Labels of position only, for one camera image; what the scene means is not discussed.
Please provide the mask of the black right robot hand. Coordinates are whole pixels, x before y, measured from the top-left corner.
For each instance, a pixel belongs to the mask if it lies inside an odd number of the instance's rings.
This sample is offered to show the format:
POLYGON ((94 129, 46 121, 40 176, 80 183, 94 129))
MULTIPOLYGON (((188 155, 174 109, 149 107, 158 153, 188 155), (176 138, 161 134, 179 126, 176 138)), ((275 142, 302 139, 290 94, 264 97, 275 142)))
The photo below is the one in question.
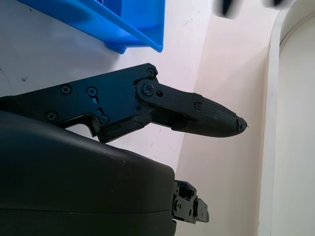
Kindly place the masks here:
POLYGON ((142 64, 0 99, 3 236, 173 236, 207 223, 207 204, 173 169, 112 147, 150 123, 225 138, 233 111, 157 80, 142 64))

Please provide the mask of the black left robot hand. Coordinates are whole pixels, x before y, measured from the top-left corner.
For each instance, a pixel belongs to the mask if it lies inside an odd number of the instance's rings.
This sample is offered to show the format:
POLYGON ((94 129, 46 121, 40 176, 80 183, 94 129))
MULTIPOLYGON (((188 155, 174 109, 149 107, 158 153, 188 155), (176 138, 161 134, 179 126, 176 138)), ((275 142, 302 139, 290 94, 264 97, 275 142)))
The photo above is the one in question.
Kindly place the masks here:
MULTIPOLYGON (((216 0, 216 14, 223 18, 231 18, 242 3, 251 3, 252 0, 216 0)), ((281 9, 286 7, 290 0, 261 0, 264 7, 281 9)))

